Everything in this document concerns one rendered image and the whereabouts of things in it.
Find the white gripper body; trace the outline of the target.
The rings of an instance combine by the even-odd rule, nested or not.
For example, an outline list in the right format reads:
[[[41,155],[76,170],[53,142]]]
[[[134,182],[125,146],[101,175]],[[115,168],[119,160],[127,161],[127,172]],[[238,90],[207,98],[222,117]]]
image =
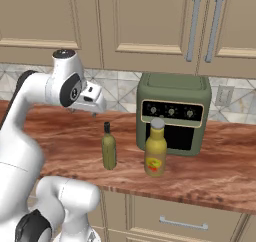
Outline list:
[[[86,101],[83,96],[80,96],[71,106],[70,109],[83,110],[91,113],[104,113],[106,111],[106,100],[100,95],[95,102]]]

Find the green wine bottle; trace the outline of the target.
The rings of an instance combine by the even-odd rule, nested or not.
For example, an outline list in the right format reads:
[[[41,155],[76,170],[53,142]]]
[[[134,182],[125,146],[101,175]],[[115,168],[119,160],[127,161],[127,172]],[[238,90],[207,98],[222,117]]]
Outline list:
[[[104,136],[102,138],[102,158],[104,168],[113,170],[116,167],[116,140],[110,133],[110,123],[104,123]]]

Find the yellow juice bottle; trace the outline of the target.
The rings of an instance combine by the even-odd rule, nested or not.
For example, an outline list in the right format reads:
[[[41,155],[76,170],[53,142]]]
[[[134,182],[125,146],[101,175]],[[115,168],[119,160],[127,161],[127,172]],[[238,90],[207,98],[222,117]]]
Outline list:
[[[150,136],[146,140],[144,154],[144,170],[152,177],[164,173],[167,154],[167,142],[164,138],[165,123],[161,118],[150,122]]]

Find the green countertop oven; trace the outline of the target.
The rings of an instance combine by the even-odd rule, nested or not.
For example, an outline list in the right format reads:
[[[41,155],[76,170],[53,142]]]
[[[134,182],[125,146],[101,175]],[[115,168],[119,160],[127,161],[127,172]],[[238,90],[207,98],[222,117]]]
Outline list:
[[[165,123],[167,153],[195,156],[201,150],[212,90],[204,76],[143,73],[136,99],[136,144],[145,149],[150,122]]]

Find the beige base cupboard door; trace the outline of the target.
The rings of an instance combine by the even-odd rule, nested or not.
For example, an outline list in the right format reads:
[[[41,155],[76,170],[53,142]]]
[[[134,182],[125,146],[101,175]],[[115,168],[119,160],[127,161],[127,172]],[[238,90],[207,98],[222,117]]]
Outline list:
[[[127,242],[126,196],[122,193],[101,191],[108,242]]]

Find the beige drawer front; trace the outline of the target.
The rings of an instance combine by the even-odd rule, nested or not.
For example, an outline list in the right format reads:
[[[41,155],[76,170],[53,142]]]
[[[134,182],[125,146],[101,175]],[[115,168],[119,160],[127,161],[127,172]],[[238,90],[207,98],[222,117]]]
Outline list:
[[[242,218],[241,213],[133,195],[126,197],[126,206],[129,231],[180,241],[231,242]],[[193,225],[207,223],[208,230],[163,224],[161,215]]]

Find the beige wall cupboard door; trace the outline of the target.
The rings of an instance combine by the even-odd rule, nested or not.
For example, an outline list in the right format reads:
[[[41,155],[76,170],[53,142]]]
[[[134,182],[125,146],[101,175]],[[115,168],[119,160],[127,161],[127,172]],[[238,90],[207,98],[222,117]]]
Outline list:
[[[96,0],[0,0],[0,62],[52,65],[57,49],[102,66]]]
[[[104,68],[196,72],[205,0],[200,4],[191,62],[185,57],[192,0],[98,0],[98,4]]]
[[[212,62],[206,63],[214,7],[207,0],[197,73],[256,79],[256,0],[223,1]]]

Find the grey wall socket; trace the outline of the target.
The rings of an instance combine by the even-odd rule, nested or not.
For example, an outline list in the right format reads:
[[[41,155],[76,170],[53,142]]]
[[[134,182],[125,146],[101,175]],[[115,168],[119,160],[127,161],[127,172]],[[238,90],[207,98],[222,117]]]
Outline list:
[[[232,99],[234,87],[220,85],[217,90],[215,105],[227,107]]]

